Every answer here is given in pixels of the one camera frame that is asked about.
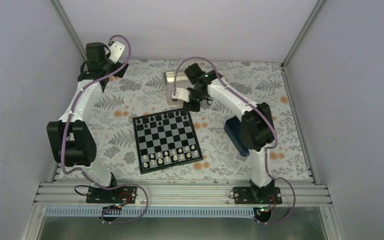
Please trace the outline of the dark blue piece box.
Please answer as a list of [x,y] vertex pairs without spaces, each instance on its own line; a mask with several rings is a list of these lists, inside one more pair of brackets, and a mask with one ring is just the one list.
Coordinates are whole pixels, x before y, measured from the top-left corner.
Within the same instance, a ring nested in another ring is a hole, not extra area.
[[240,126],[241,122],[239,119],[236,116],[233,116],[226,120],[223,129],[229,137],[230,141],[233,143],[237,152],[242,157],[248,157],[250,155],[249,149],[245,147],[240,139]]

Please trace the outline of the black grey chess board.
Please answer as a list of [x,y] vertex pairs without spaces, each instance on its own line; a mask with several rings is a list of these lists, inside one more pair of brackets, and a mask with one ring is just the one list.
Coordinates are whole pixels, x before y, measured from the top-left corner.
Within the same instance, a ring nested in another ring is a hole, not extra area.
[[[176,116],[177,111],[180,111],[180,116]],[[169,118],[170,112],[174,113],[174,118]],[[150,117],[154,117],[153,122],[150,122]],[[139,171],[142,175],[203,160],[194,123],[188,110],[178,108],[137,116],[132,119],[132,123]],[[194,156],[194,151],[198,151],[198,156]],[[177,155],[177,161],[173,161],[174,155]],[[170,157],[170,163],[165,161],[166,156]],[[163,164],[159,165],[158,159],[162,159]],[[151,165],[151,160],[155,160],[156,165]],[[148,168],[144,168],[143,163],[148,163]]]

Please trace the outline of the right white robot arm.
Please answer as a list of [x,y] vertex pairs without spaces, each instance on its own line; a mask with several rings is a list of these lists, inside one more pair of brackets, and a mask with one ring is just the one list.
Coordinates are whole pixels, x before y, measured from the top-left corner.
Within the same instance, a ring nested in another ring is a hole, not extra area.
[[185,75],[193,85],[187,89],[177,87],[173,98],[183,102],[183,108],[199,112],[201,102],[212,98],[225,105],[240,122],[239,139],[249,150],[251,162],[251,198],[258,204],[269,199],[275,181],[268,174],[264,152],[276,140],[270,107],[256,103],[228,84],[216,70],[204,72],[197,63],[188,66]]

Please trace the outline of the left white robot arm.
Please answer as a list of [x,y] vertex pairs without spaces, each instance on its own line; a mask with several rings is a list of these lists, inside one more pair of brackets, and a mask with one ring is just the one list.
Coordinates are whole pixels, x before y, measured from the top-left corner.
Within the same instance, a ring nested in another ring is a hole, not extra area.
[[99,196],[108,203],[119,197],[120,190],[114,175],[96,162],[97,144],[88,122],[109,78],[121,78],[126,72],[128,64],[119,62],[125,48],[118,41],[88,43],[74,97],[64,114],[46,126],[51,152],[62,172],[83,174],[91,187],[100,188]]

